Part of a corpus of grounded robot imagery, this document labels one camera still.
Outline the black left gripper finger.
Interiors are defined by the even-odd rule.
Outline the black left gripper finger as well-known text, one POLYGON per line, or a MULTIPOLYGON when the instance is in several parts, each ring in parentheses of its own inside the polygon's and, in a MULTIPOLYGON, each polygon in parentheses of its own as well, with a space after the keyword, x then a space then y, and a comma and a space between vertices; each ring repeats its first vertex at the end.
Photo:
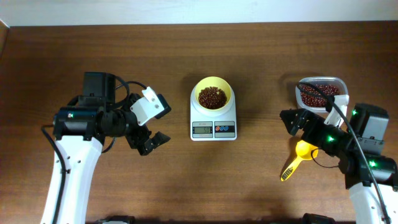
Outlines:
POLYGON ((150 154, 154 149, 155 149, 155 144, 153 144, 152 141, 147 141, 137 146, 137 150, 141 156, 146 156, 150 154))
POLYGON ((160 131, 155 133, 155 135, 150 139, 151 148, 157 148, 171 140, 171 137, 161 133, 160 131))

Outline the yellow plastic measuring scoop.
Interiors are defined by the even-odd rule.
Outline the yellow plastic measuring scoop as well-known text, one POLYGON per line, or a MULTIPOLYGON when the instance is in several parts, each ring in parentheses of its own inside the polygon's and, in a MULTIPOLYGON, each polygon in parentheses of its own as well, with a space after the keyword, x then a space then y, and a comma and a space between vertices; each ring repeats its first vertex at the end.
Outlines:
POLYGON ((286 181, 297 170, 302 161, 311 161, 318 155, 318 148, 310 143, 300 140, 295 147, 295 159, 283 171, 280 180, 286 181))

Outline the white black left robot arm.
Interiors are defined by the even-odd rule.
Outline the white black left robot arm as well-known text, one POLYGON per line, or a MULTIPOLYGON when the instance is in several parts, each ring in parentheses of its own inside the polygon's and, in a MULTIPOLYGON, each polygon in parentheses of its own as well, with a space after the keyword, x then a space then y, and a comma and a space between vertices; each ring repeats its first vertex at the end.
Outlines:
POLYGON ((129 82, 106 72, 85 72, 83 93, 54 116, 49 134, 54 163, 42 223, 84 223, 91 181, 100 155, 108 152, 106 137, 125 138, 141 156, 167 143, 170 137, 153 134, 146 123, 160 119, 171 107, 161 94, 144 86, 129 91, 129 82))

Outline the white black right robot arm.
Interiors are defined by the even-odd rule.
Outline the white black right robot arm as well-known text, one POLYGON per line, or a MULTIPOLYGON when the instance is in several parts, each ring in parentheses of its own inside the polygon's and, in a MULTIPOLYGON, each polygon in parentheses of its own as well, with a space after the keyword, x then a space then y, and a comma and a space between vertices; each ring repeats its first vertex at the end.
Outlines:
POLYGON ((303 131, 297 152, 314 159, 320 149, 339 159, 356 223, 397 223, 397 163, 381 154, 389 122, 386 110, 355 105, 346 131, 303 108, 283 110, 280 118, 290 135, 303 131))

